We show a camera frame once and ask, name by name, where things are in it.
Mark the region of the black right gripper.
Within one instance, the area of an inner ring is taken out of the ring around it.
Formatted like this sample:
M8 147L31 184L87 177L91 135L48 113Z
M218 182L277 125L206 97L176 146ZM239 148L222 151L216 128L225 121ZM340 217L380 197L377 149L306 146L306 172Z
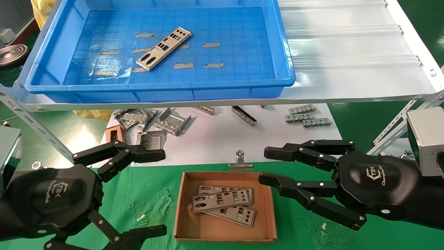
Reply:
M309 140L283 147L267 146L264 157L304 163L326 172L336 182L297 182L290 177L260 173L262 185L276 188L281 197L298 202L306 210L358 231L365 214L401 220L442 230L444 191L442 177L422 176L414 160L394 156L347 154L356 149L348 140ZM340 155L338 163L334 155ZM344 206L326 198L336 199Z

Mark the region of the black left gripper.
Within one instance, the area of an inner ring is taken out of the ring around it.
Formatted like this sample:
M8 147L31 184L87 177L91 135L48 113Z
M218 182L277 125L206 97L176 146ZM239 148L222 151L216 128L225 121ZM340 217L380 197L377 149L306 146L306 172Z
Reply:
M84 250L66 243L92 222L108 239L104 250L140 250L145 240L165 236L165 225L131 229L122 234L99 214L103 185L131 163L165 160L163 149L146 149L114 140L74 153L77 165L14 174L1 197L1 240L40 238L56 234L45 250ZM108 160L97 174L85 167Z

